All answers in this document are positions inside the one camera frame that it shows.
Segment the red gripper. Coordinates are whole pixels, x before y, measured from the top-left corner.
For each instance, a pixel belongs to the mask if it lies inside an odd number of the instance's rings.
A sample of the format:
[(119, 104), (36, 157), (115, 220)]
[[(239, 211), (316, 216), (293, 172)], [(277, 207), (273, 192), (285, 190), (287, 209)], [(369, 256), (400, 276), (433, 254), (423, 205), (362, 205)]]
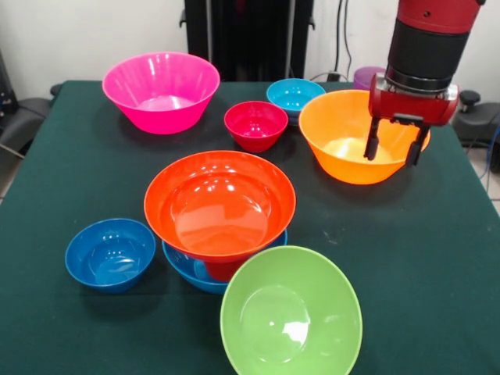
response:
[(376, 73), (371, 81), (369, 112), (372, 117), (364, 157), (375, 159), (379, 145), (377, 135), (381, 120), (419, 127), (416, 139), (409, 146), (405, 164), (416, 166), (427, 135), (428, 126), (444, 126), (452, 118), (459, 103), (459, 87), (451, 84), (440, 93), (405, 91), (386, 80), (384, 73)]

